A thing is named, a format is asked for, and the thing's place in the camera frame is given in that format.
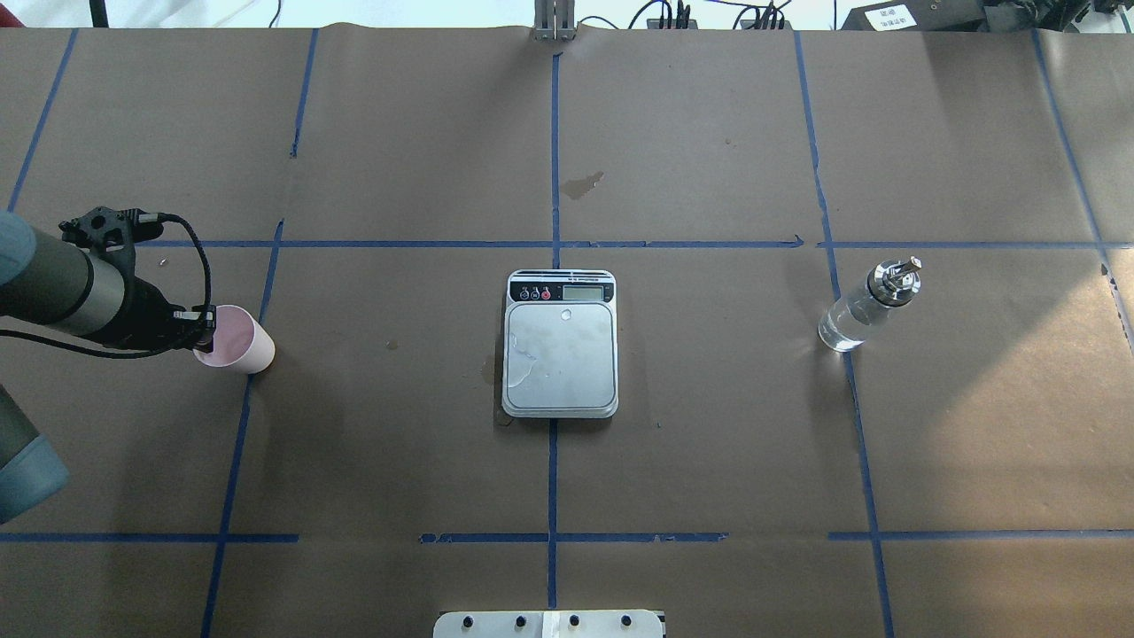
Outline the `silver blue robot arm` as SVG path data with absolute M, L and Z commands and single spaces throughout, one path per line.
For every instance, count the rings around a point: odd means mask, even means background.
M 196 252 L 203 298 L 170 301 L 138 275 L 139 244 L 167 226 Z M 98 206 L 39 230 L 3 210 L 3 371 L 48 375 L 62 355 L 134 361 L 174 350 L 210 350 L 215 330 L 212 270 L 198 233 L 177 214 Z

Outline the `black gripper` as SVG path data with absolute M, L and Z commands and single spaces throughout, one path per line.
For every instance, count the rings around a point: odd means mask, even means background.
M 158 287 L 134 277 L 124 306 L 105 326 L 105 346 L 115 350 L 214 350 L 215 307 L 184 307 L 167 301 Z

